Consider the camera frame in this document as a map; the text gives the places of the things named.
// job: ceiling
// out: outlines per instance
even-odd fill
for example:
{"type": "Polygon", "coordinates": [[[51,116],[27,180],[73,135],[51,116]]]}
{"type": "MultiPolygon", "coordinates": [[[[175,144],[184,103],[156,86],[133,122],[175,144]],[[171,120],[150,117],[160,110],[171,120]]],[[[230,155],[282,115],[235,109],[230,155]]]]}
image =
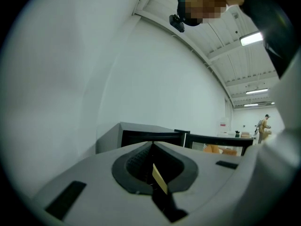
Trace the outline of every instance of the ceiling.
{"type": "Polygon", "coordinates": [[[271,105],[268,92],[247,95],[254,89],[273,87],[279,78],[262,41],[242,47],[239,38],[257,31],[238,6],[230,7],[210,24],[185,26],[180,33],[169,24],[176,14],[177,0],[139,0],[134,13],[146,17],[177,35],[197,53],[224,87],[234,108],[245,104],[271,105]]]}

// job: fluorescent light fixture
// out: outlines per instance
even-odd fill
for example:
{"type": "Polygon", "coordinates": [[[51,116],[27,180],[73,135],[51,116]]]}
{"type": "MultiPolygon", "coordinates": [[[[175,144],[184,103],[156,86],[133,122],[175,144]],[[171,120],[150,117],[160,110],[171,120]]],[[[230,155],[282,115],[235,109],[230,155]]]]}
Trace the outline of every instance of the fluorescent light fixture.
{"type": "Polygon", "coordinates": [[[249,107],[249,106],[258,106],[258,104],[248,104],[248,105],[244,105],[244,107],[249,107]]]}
{"type": "Polygon", "coordinates": [[[260,32],[254,32],[240,38],[242,46],[246,46],[248,44],[255,43],[261,40],[263,40],[263,36],[260,32]]]}
{"type": "Polygon", "coordinates": [[[257,90],[252,90],[252,91],[247,91],[246,94],[254,94],[254,93],[261,93],[261,92],[265,92],[268,91],[269,89],[257,89],[257,90]]]}

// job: wall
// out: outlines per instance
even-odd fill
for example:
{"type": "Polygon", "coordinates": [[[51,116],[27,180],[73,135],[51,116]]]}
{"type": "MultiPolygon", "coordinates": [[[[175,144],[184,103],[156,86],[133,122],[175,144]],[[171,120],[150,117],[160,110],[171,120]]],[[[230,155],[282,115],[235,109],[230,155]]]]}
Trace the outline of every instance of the wall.
{"type": "Polygon", "coordinates": [[[94,153],[96,120],[138,0],[31,0],[3,47],[1,158],[18,190],[94,153]]]}
{"type": "Polygon", "coordinates": [[[177,38],[140,20],[114,65],[98,117],[100,137],[120,121],[216,136],[225,94],[177,38]]]}
{"type": "Polygon", "coordinates": [[[233,131],[246,131],[253,134],[255,132],[255,125],[257,125],[258,121],[263,119],[266,114],[270,116],[268,119],[268,125],[271,126],[271,131],[273,134],[277,134],[284,130],[285,127],[282,118],[275,106],[234,110],[232,129],[233,131]]]}

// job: black cap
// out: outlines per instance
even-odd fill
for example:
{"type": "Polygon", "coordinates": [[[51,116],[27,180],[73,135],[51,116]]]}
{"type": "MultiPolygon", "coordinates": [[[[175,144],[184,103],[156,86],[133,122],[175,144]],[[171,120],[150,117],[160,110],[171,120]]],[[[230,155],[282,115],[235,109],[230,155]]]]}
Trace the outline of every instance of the black cap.
{"type": "Polygon", "coordinates": [[[194,27],[201,24],[196,18],[191,18],[190,14],[185,12],[185,2],[181,2],[180,0],[178,0],[177,13],[180,20],[188,26],[194,27]]]}

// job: person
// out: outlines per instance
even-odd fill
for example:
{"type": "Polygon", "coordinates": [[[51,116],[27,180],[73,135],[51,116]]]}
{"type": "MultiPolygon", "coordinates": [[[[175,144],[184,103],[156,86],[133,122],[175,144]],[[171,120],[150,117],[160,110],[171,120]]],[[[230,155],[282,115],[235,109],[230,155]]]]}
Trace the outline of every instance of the person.
{"type": "Polygon", "coordinates": [[[238,5],[264,38],[264,47],[281,77],[300,44],[299,0],[178,0],[177,14],[184,24],[197,26],[218,19],[230,6],[238,5]]]}
{"type": "Polygon", "coordinates": [[[264,134],[264,129],[268,128],[270,129],[271,126],[268,126],[267,123],[268,123],[268,119],[269,119],[269,115],[266,114],[264,119],[261,121],[261,124],[259,126],[259,140],[258,140],[258,144],[261,143],[262,141],[262,137],[263,137],[263,134],[264,134]]]}

